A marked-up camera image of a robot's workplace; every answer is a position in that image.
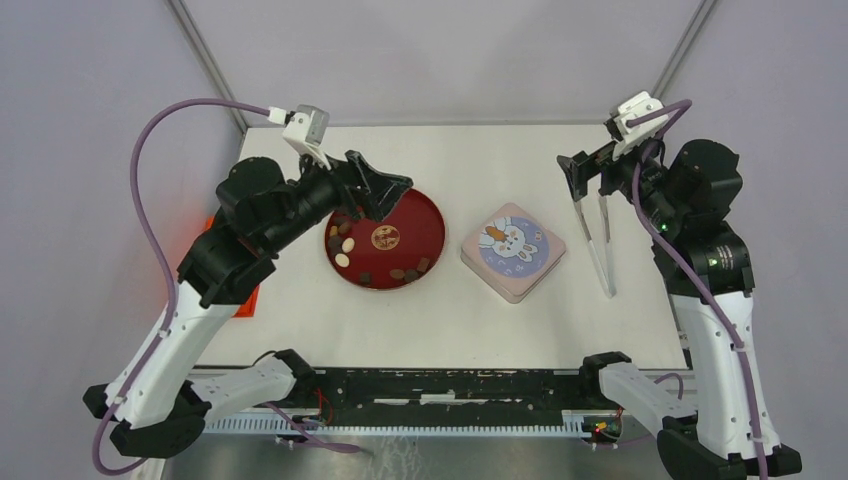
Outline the square metal tray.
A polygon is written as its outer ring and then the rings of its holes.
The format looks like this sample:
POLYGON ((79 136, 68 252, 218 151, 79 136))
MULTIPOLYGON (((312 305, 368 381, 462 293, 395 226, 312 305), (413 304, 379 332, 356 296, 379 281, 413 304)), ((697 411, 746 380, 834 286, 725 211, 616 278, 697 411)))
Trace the square metal tray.
POLYGON ((464 239, 460 255, 546 262, 563 257, 566 244, 514 203, 496 210, 464 239))

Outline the pink divided chocolate box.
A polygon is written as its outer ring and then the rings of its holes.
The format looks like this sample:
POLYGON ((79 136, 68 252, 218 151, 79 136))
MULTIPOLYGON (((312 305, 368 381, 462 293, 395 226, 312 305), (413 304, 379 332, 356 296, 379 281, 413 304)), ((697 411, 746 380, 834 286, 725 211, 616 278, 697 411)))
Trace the pink divided chocolate box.
POLYGON ((479 257, 461 254, 460 259, 484 283, 511 304, 520 303, 553 271, 561 257, 546 262, 479 257))

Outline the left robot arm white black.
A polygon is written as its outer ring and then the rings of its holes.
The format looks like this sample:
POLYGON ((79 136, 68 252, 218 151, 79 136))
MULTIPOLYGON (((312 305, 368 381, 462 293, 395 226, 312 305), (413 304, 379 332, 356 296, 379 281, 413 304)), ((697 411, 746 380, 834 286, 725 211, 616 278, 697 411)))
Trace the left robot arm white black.
POLYGON ((216 190, 212 225, 177 267, 174 299, 126 370, 85 392, 85 405, 106 423, 121 455, 167 459, 225 417, 266 402, 297 408, 312 399, 312 368, 290 349, 222 376, 189 379, 221 327, 274 273, 283 249, 334 213, 382 220, 413 185, 352 150, 326 165, 302 155, 299 171, 288 179, 267 157, 230 170, 216 190))

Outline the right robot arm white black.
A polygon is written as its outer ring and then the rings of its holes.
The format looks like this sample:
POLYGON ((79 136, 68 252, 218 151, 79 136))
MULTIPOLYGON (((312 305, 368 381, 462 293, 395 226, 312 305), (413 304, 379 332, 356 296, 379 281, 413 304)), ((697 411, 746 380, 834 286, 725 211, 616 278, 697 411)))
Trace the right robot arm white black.
POLYGON ((687 142, 670 165, 663 142, 616 157, 612 145, 561 156, 574 201, 592 178, 600 194, 622 194, 652 240, 678 325, 686 334, 696 400, 664 394, 620 352, 585 358, 577 382, 591 408, 610 401, 655 440, 674 479, 768 479, 797 474, 800 453, 773 427, 753 342, 752 260, 727 217, 742 188, 739 157, 706 139, 687 142))

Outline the metal serving tongs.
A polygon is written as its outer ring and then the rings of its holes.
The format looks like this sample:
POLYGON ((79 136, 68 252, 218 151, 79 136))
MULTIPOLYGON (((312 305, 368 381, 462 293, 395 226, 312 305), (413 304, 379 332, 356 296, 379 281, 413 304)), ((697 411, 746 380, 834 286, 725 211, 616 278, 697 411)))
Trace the metal serving tongs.
POLYGON ((589 228, 584 205, 586 198, 574 202, 575 212, 579 220, 585 243, 593 263, 596 275, 604 294, 612 299, 617 294, 614 278, 614 257, 611 245, 611 225, 609 218, 608 200, 606 196, 596 195, 602 227, 602 237, 596 240, 589 228))

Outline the round red plate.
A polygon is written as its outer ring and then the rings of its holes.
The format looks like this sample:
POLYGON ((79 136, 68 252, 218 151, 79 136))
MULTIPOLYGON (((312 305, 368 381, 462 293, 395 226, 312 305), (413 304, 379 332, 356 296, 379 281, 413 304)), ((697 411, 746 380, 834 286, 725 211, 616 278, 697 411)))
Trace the round red plate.
POLYGON ((382 222, 331 214, 325 225, 324 250, 332 269, 345 281, 389 291, 427 275, 442 256, 446 240, 442 212, 430 197, 412 189, 382 222), (349 267, 336 265, 338 253, 350 258, 349 267))

